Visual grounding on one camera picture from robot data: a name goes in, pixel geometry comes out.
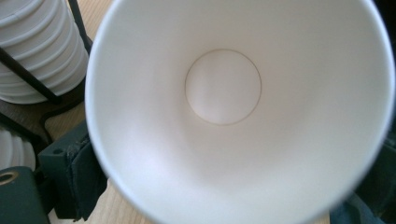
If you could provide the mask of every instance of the stacked paper cup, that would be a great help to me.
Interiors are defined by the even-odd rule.
[[[85,77],[88,54],[64,0],[0,0],[0,47],[56,95]],[[1,63],[0,99],[14,104],[47,100]]]
[[[13,166],[35,169],[35,152],[32,144],[0,127],[0,170]]]

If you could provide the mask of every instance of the stack of white cups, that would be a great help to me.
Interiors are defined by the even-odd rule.
[[[64,0],[0,0],[0,47],[56,95],[85,77],[88,54]],[[0,63],[0,99],[34,104],[47,99]]]
[[[35,152],[32,144],[0,127],[0,170],[13,166],[35,169]]]

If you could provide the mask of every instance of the wooden surface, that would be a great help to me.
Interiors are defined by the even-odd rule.
[[[108,9],[111,0],[80,0],[78,1],[83,16],[87,33],[93,39],[96,35],[97,27],[103,18],[104,13]],[[60,116],[48,119],[46,128],[53,139],[57,139],[64,133],[72,129],[85,119],[84,104],[80,104],[74,109],[63,113]],[[109,183],[107,190],[101,196],[90,218],[84,222],[80,220],[60,220],[56,218],[54,212],[49,214],[51,223],[124,223],[124,224],[149,224],[152,223],[146,217],[142,216],[137,209],[129,205]],[[315,224],[329,224],[329,216],[314,222]]]

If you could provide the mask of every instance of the wooden table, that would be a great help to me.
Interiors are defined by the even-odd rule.
[[[79,6],[82,17],[84,19],[87,34],[94,41],[96,30],[110,6],[112,0],[79,0]],[[74,109],[63,113],[60,116],[49,119],[46,122],[46,128],[53,139],[57,139],[64,133],[72,129],[85,119],[84,104],[80,104]],[[107,190],[101,196],[90,218],[84,222],[80,220],[73,222],[73,220],[60,220],[52,211],[49,214],[51,223],[134,223],[134,224],[149,224],[152,223],[146,217],[141,215],[137,209],[127,203],[117,190],[109,183]],[[314,224],[329,224],[329,215],[326,214],[322,218],[314,222]]]

